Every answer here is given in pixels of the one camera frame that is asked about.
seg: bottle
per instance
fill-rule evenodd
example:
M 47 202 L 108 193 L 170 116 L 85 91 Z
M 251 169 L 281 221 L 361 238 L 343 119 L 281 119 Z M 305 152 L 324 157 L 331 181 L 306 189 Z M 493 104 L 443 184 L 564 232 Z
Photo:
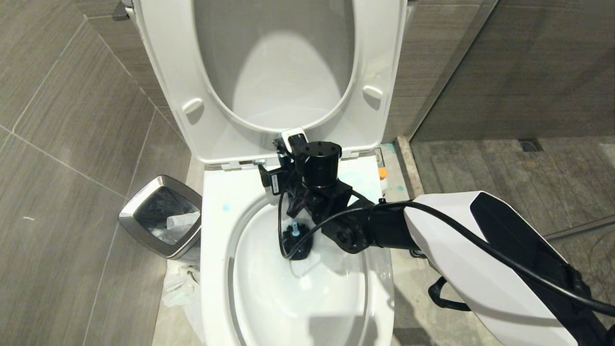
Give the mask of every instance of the bottle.
M 378 173 L 380 174 L 380 189 L 383 191 L 383 196 L 386 193 L 386 188 L 389 186 L 389 183 L 386 181 L 387 171 L 386 168 L 380 167 L 378 168 Z

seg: orange bottle cap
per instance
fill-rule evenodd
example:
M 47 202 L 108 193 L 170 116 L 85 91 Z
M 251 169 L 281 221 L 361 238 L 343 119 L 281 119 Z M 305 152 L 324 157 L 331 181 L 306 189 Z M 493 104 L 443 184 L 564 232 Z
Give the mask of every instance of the orange bottle cap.
M 386 171 L 386 168 L 384 167 L 378 168 L 378 173 L 380 174 L 380 180 L 386 178 L 387 176 L 387 171 Z

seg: floor drain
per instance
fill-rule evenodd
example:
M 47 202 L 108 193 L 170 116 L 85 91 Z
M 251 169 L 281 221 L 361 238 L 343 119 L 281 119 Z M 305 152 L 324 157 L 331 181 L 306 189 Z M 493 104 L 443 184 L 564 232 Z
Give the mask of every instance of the floor drain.
M 378 163 L 378 167 L 384 167 L 384 157 L 383 157 L 382 149 L 376 148 L 375 152 L 376 152 L 376 162 Z
M 542 151 L 542 145 L 540 145 L 540 142 L 538 142 L 536 138 L 519 139 L 518 141 L 521 145 L 521 149 L 527 153 Z

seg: robotic arm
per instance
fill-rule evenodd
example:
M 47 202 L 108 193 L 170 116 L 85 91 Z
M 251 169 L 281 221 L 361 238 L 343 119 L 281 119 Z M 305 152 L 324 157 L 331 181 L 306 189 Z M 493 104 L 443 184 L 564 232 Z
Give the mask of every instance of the robotic arm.
M 280 197 L 279 214 L 286 194 L 288 216 L 305 209 L 316 223 L 282 230 L 279 219 L 285 258 L 305 259 L 318 230 L 351 254 L 408 249 L 443 276 L 429 289 L 432 300 L 473 311 L 504 345 L 615 345 L 615 328 L 607 331 L 593 312 L 615 316 L 615 307 L 591 299 L 581 274 L 500 199 L 473 191 L 374 204 L 338 180 L 339 145 L 308 142 L 301 129 L 274 145 L 280 168 L 259 166 L 263 186 Z M 348 205 L 351 196 L 357 200 Z M 463 303 L 440 298 L 446 282 Z

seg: toilet bowl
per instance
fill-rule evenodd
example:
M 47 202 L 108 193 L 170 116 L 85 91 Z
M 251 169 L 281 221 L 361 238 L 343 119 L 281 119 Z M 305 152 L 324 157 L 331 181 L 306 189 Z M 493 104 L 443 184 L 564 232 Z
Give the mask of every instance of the toilet bowl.
M 256 167 L 278 165 L 272 141 L 301 127 L 309 140 L 341 145 L 339 179 L 378 201 L 373 149 L 391 104 L 405 11 L 405 0 L 133 0 L 161 88 L 206 166 L 207 345 L 390 344 L 389 251 L 351 255 L 317 233 L 307 259 L 285 260 L 277 201 Z

